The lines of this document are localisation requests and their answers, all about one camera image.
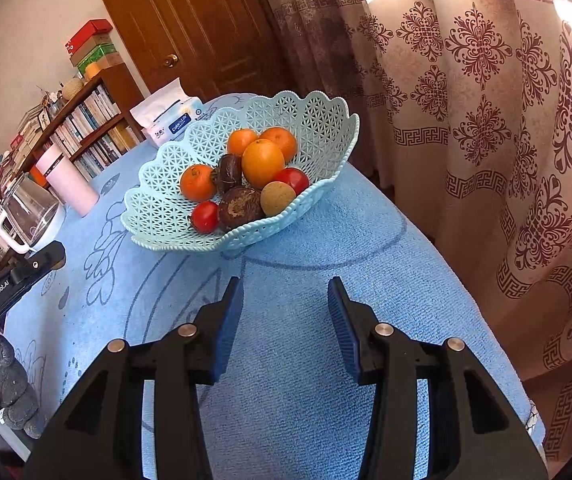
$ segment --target red tomato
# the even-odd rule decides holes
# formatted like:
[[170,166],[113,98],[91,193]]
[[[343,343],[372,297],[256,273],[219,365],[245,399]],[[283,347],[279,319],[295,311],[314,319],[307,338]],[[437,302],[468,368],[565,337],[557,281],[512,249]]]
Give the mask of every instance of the red tomato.
[[217,229],[217,204],[208,200],[195,206],[191,213],[191,224],[195,230],[208,235]]
[[273,180],[279,180],[280,182],[288,184],[295,190],[295,195],[300,194],[310,186],[310,181],[306,173],[297,168],[284,168],[274,176]]

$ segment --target blue gripper pad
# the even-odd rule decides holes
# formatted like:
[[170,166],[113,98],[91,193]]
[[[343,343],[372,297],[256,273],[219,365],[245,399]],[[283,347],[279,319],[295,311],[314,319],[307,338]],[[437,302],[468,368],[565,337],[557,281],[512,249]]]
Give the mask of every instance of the blue gripper pad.
[[228,358],[233,349],[235,334],[239,317],[244,306],[244,285],[239,278],[233,277],[228,282],[224,297],[221,299],[222,305],[228,305],[226,313],[221,321],[220,329],[213,338],[213,359],[211,374],[214,382],[220,380],[220,376],[226,372]]
[[328,309],[333,320],[333,327],[335,327],[339,349],[342,352],[344,367],[351,377],[359,383],[362,374],[360,346],[346,312],[348,301],[350,300],[342,280],[335,276],[328,282]]

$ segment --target tissue package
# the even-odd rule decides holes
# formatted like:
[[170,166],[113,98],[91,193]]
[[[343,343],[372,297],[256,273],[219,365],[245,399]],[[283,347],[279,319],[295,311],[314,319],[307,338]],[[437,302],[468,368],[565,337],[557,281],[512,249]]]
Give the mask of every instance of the tissue package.
[[142,126],[143,133],[159,147],[167,140],[183,139],[188,124],[204,113],[204,105],[198,97],[186,95],[179,79],[175,79],[144,99],[130,113]]

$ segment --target silver screw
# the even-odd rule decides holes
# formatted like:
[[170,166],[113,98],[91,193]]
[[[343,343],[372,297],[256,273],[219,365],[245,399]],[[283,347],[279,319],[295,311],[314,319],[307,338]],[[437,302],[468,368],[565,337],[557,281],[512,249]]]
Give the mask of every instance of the silver screw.
[[448,339],[448,348],[454,350],[455,352],[461,352],[466,348],[466,344],[459,337],[451,337]]
[[184,323],[177,329],[177,333],[182,337],[191,337],[197,334],[197,327],[192,323]]
[[377,332],[379,335],[389,336],[394,331],[395,329],[393,326],[389,325],[388,323],[377,323],[377,325],[375,325],[375,332]]
[[124,348],[126,348],[126,342],[124,339],[113,339],[108,343],[108,351],[114,354],[121,352]]

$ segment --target glass kettle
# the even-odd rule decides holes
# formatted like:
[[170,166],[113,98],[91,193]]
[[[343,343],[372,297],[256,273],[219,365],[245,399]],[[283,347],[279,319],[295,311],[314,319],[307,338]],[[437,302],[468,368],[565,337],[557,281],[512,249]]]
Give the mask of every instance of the glass kettle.
[[[50,192],[22,174],[0,201],[0,236],[18,253],[38,251],[55,239],[66,216],[63,205]],[[23,244],[4,227],[8,218]]]

